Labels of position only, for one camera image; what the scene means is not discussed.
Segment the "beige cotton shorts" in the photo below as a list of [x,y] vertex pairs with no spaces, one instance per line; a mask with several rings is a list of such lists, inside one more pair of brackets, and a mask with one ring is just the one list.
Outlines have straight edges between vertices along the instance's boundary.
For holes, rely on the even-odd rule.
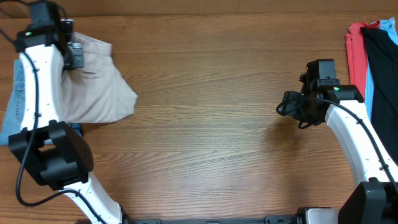
[[60,118],[72,123],[112,123],[134,114],[138,95],[112,58],[112,45],[81,33],[83,67],[65,71],[60,81]]

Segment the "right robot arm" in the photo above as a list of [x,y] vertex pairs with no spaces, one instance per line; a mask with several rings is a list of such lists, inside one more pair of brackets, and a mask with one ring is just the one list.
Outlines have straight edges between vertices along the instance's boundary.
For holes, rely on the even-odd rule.
[[304,73],[300,92],[287,91],[276,111],[305,129],[326,123],[348,161],[355,189],[340,209],[304,208],[297,223],[397,223],[397,165],[368,118],[354,85]]

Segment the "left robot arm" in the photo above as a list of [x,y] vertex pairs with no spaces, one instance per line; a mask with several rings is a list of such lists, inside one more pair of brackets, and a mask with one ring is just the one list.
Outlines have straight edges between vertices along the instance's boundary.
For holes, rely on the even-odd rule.
[[91,223],[129,223],[96,178],[91,149],[61,115],[60,80],[66,70],[84,66],[83,47],[72,40],[73,21],[52,1],[28,3],[31,23],[12,45],[25,78],[21,131],[9,136],[9,149],[20,162],[16,198],[22,175],[49,186],[53,196],[70,198]]

